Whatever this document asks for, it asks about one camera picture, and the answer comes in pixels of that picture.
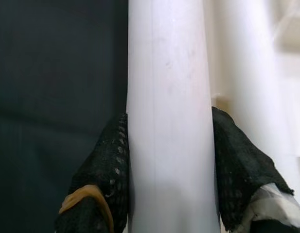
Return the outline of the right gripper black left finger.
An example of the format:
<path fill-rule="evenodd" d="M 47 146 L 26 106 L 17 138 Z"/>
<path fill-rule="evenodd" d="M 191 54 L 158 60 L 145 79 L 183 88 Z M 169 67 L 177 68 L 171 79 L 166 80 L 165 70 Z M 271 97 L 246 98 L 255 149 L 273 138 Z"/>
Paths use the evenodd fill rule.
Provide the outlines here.
<path fill-rule="evenodd" d="M 71 179 L 56 233 L 122 233 L 129 212 L 127 114 L 113 118 Z"/>

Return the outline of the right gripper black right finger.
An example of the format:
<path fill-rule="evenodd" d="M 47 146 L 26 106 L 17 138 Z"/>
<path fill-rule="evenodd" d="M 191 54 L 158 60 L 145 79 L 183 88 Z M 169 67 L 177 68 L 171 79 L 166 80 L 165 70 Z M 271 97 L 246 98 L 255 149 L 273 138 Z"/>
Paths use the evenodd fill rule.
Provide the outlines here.
<path fill-rule="evenodd" d="M 212 107 L 219 212 L 229 233 L 300 233 L 300 205 L 226 112 Z"/>

